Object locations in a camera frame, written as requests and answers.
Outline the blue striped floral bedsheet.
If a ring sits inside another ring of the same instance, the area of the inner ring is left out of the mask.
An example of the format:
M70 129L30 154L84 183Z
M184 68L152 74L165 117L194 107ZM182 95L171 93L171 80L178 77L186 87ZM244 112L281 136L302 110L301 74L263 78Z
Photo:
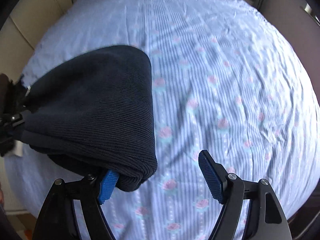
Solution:
M82 53L124 44L152 64L157 172L114 191L117 239L207 239L221 206L198 166L207 150L241 179L267 179L287 218L319 180L319 104L289 42L243 0L77 0L23 70L31 85Z

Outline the white sliding wardrobe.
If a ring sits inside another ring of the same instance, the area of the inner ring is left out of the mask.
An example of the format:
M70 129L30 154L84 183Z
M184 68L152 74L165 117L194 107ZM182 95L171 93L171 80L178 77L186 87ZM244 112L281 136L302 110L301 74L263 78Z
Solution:
M23 40L23 45L35 49L47 29L71 7L72 0L1 0L1 54L9 46L16 51L13 38L4 41L4 26L9 21Z

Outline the white folded cloth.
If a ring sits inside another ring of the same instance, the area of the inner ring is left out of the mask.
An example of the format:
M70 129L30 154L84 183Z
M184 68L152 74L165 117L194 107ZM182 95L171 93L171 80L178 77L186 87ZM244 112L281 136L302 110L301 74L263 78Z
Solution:
M18 157L23 157L23 143L21 141L14 141L14 148L12 149L12 154Z

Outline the black knit pants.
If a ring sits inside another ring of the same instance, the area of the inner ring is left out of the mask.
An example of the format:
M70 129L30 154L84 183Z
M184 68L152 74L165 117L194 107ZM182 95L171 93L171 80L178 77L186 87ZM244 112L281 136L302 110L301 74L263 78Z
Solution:
M79 175L115 171L117 188L135 191L157 170L151 83L135 47L77 56L31 86L21 139Z

